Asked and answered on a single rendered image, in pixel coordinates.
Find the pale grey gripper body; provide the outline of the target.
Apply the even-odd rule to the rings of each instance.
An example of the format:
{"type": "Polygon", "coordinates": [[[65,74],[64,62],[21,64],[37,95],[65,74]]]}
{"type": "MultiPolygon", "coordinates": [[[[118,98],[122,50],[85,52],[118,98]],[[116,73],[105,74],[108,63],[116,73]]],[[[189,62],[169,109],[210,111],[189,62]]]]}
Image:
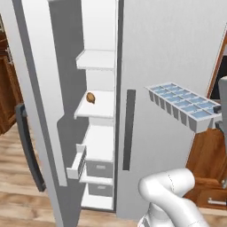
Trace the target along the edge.
{"type": "Polygon", "coordinates": [[[227,75],[219,80],[218,87],[223,118],[223,133],[227,138],[227,75]]]}

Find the grey ice cube tray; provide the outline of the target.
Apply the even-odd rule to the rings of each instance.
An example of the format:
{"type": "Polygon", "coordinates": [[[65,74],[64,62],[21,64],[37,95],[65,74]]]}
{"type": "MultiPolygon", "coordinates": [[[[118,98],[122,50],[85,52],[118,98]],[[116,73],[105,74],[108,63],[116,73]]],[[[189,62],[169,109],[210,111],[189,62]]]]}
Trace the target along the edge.
{"type": "Polygon", "coordinates": [[[214,129],[215,124],[222,119],[222,114],[214,111],[220,104],[176,83],[167,82],[146,88],[152,102],[194,133],[214,129]]]}

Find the white fridge door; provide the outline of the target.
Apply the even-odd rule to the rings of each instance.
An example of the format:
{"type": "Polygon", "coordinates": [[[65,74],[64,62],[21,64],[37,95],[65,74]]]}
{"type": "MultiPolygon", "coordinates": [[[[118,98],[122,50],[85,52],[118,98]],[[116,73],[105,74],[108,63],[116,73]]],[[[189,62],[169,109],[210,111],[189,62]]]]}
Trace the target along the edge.
{"type": "Polygon", "coordinates": [[[150,99],[147,86],[174,82],[206,95],[227,26],[227,0],[121,0],[118,159],[127,90],[136,91],[129,171],[118,169],[116,214],[139,220],[148,202],[140,178],[185,166],[193,132],[150,99]]]}

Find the white freezer shelf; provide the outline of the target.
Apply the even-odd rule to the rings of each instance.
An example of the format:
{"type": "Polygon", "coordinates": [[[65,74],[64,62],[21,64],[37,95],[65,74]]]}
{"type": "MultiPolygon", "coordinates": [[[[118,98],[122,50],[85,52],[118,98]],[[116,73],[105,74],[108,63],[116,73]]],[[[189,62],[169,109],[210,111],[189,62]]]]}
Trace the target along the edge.
{"type": "Polygon", "coordinates": [[[113,118],[114,92],[102,90],[86,91],[74,113],[74,117],[113,118]],[[94,104],[87,101],[86,97],[89,92],[95,97],[94,104]]]}
{"type": "Polygon", "coordinates": [[[75,59],[78,69],[114,69],[115,52],[83,50],[75,59]]]}

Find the grey freezer drawer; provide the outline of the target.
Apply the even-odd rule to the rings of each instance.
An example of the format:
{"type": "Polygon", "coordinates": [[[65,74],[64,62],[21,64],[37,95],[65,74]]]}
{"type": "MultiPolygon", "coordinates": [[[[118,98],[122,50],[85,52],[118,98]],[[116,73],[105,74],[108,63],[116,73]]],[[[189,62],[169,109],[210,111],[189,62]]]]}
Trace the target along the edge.
{"type": "Polygon", "coordinates": [[[110,161],[87,160],[87,174],[89,176],[112,178],[114,176],[114,164],[110,161]]]}
{"type": "Polygon", "coordinates": [[[108,184],[88,184],[89,194],[112,197],[113,196],[113,187],[108,184]]]}

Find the white fridge freezer body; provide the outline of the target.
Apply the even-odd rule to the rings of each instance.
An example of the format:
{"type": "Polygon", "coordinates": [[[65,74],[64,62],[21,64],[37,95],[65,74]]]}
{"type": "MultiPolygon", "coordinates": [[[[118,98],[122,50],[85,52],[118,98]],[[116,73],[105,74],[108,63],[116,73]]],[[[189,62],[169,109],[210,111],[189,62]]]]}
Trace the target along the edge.
{"type": "Polygon", "coordinates": [[[110,161],[113,163],[113,177],[97,177],[82,174],[86,189],[82,206],[114,210],[114,164],[115,164],[115,97],[117,69],[117,19],[118,0],[82,0],[82,29],[85,50],[114,51],[114,69],[83,69],[86,74],[87,91],[102,90],[114,92],[113,118],[86,117],[89,127],[83,142],[87,148],[87,160],[110,161]],[[113,196],[104,197],[89,194],[88,184],[108,184],[113,187],[113,196]]]}

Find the white door bin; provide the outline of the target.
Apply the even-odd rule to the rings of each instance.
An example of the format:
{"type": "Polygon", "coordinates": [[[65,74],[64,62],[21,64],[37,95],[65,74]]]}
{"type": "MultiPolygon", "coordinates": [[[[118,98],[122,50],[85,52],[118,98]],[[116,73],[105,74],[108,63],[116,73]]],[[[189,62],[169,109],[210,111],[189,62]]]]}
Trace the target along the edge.
{"type": "Polygon", "coordinates": [[[82,174],[83,166],[86,158],[86,145],[76,145],[76,155],[74,162],[70,168],[67,168],[67,177],[69,179],[79,180],[82,174]]]}

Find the white freezer door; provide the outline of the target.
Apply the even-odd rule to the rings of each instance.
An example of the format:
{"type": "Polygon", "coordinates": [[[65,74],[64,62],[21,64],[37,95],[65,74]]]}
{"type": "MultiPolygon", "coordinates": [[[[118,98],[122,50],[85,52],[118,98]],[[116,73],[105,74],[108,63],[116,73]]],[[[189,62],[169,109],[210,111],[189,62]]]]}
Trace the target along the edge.
{"type": "Polygon", "coordinates": [[[57,227],[77,227],[84,184],[67,176],[89,121],[74,112],[86,91],[81,0],[0,0],[27,117],[57,227]]]}

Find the brown wooden cupboards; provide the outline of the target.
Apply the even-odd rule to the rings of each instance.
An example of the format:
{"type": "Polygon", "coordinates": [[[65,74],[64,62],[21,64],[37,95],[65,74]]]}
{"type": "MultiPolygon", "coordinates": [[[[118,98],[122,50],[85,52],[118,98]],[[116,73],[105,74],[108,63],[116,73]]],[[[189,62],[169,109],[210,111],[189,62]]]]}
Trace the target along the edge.
{"type": "MultiPolygon", "coordinates": [[[[207,97],[221,103],[218,89],[219,80],[227,75],[227,30],[224,32],[215,69],[208,87],[207,97]]],[[[224,134],[219,129],[207,129],[196,134],[186,167],[195,176],[195,186],[184,197],[192,200],[198,207],[227,210],[227,206],[207,203],[213,200],[227,200],[227,154],[225,153],[224,134]]]]}
{"type": "Polygon", "coordinates": [[[22,102],[19,81],[0,15],[0,135],[16,122],[15,106],[22,102]]]}

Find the brown round food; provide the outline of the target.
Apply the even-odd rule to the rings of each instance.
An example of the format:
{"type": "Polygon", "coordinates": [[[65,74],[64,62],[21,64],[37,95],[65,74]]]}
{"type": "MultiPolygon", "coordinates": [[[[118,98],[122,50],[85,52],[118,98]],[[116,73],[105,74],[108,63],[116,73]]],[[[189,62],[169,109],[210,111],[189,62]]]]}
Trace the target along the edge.
{"type": "Polygon", "coordinates": [[[88,93],[87,93],[87,95],[86,95],[86,100],[87,100],[89,103],[94,104],[94,103],[95,103],[96,98],[95,98],[95,96],[94,96],[94,94],[93,94],[93,93],[88,92],[88,93]]]}

